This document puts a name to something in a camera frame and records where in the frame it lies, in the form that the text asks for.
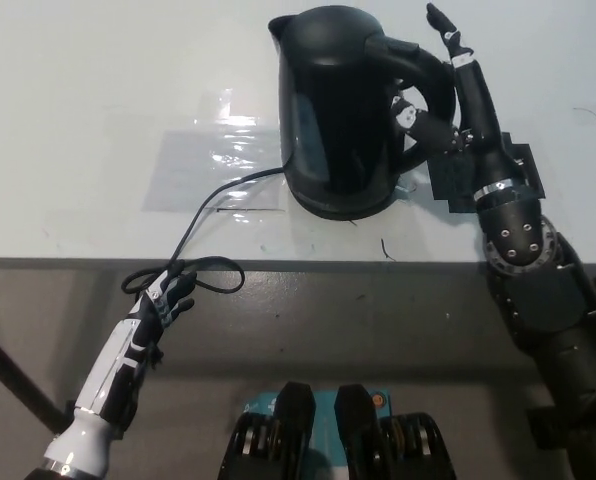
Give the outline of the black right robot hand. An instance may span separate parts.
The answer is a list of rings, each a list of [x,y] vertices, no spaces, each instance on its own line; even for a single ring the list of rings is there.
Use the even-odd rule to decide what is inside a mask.
[[[392,109],[401,127],[423,146],[447,155],[459,152],[472,162],[473,199],[478,212],[527,197],[524,173],[504,148],[492,97],[474,50],[463,44],[459,29],[431,3],[427,5],[427,21],[440,34],[450,56],[461,127],[445,127],[399,99],[392,102]]]

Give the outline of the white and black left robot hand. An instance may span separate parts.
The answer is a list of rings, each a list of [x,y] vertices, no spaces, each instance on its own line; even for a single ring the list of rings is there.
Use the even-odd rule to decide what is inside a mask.
[[[197,275],[176,261],[143,290],[102,347],[75,407],[106,421],[121,436],[135,416],[147,368],[162,358],[165,329],[193,305]]]

